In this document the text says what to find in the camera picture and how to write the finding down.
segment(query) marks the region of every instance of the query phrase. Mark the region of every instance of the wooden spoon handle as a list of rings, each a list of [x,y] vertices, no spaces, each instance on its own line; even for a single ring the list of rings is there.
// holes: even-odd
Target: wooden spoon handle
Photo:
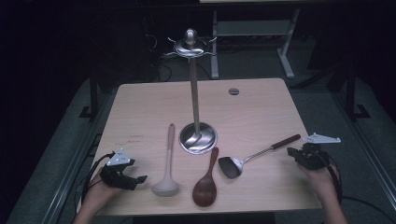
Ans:
[[[206,175],[212,176],[213,166],[215,165],[215,162],[218,159],[218,155],[219,155],[219,148],[218,147],[214,147],[212,149],[212,154],[210,155],[209,170],[207,171]]]

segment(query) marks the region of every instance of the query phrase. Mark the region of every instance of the spatula head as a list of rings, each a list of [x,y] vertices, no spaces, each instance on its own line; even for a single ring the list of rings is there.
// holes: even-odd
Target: spatula head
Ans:
[[[237,178],[242,174],[242,168],[235,164],[233,158],[222,157],[219,159],[221,171],[230,179]]]

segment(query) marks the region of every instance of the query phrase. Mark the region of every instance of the metal frame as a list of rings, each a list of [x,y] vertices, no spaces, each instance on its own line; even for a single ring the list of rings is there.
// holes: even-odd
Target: metal frame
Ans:
[[[277,53],[287,78],[294,78],[287,52],[293,36],[300,9],[294,10],[291,20],[285,21],[218,21],[217,11],[213,12],[213,38],[211,69],[212,79],[219,79],[219,66],[217,56],[217,37],[232,35],[284,35],[286,37],[282,48],[277,49]]]
[[[396,186],[393,180],[389,177],[387,170],[382,165],[382,162],[376,156],[375,149],[370,144],[369,140],[364,136],[364,133],[359,126],[358,122],[350,118],[350,115],[345,111],[344,100],[340,93],[334,93],[332,95],[334,101],[338,105],[340,111],[344,112],[343,117],[348,125],[349,130],[353,132],[355,137],[358,139],[364,153],[366,154],[373,173],[378,180],[379,185],[387,195],[389,202],[392,204],[393,209],[396,210]]]
[[[67,196],[73,187],[73,180],[78,175],[78,166],[84,161],[84,155],[87,152],[91,142],[96,138],[97,131],[101,123],[106,122],[107,116],[106,112],[112,106],[112,100],[109,96],[104,95],[102,99],[102,109],[98,110],[95,119],[90,121],[81,142],[78,145],[78,149],[70,161],[70,164],[64,173],[64,177],[59,184],[58,188],[52,198],[52,202],[49,205],[46,215],[44,215],[41,223],[56,223],[60,215],[62,214],[62,209],[66,203]]]

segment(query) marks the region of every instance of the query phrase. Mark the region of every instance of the stand base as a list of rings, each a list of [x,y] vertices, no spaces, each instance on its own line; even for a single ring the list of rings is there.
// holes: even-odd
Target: stand base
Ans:
[[[218,140],[216,130],[206,123],[200,123],[200,136],[196,136],[194,123],[191,123],[181,130],[179,137],[181,147],[194,155],[211,151]]]

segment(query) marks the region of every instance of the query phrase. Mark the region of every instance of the white ladle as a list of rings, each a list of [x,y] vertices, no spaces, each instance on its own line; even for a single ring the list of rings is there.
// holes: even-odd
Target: white ladle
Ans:
[[[175,125],[171,123],[168,130],[168,149],[167,149],[167,160],[165,177],[158,184],[151,187],[151,191],[160,197],[170,197],[177,193],[178,183],[172,179],[171,176],[171,159],[172,159],[172,148],[175,138]]]

